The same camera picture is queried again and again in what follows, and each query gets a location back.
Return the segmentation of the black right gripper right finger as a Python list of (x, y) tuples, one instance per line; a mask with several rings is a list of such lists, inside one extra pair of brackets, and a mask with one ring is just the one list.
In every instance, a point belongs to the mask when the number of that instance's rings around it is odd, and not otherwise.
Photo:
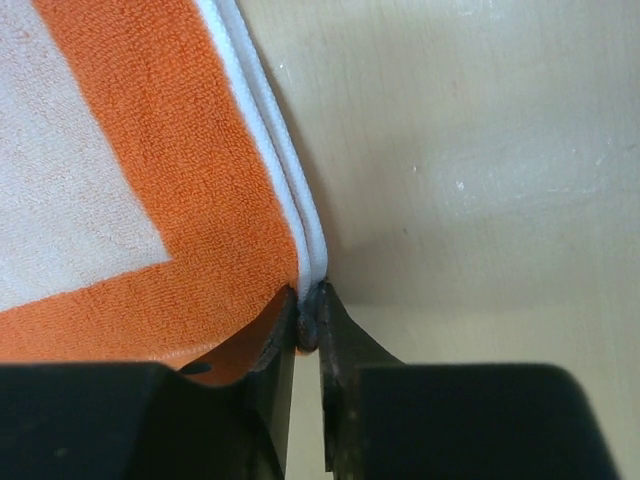
[(337, 479), (615, 479), (576, 379), (544, 363), (406, 364), (317, 292), (326, 469)]

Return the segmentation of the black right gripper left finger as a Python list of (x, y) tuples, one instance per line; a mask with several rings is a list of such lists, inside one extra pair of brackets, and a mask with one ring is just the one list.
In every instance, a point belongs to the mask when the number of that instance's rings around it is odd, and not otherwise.
[(281, 479), (297, 298), (175, 370), (160, 363), (5, 364), (5, 479)]

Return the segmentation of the orange and white towel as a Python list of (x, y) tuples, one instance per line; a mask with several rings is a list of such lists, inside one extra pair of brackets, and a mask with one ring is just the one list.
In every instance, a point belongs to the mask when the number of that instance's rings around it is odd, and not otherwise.
[(1, 360), (181, 367), (327, 272), (233, 1), (1, 5)]

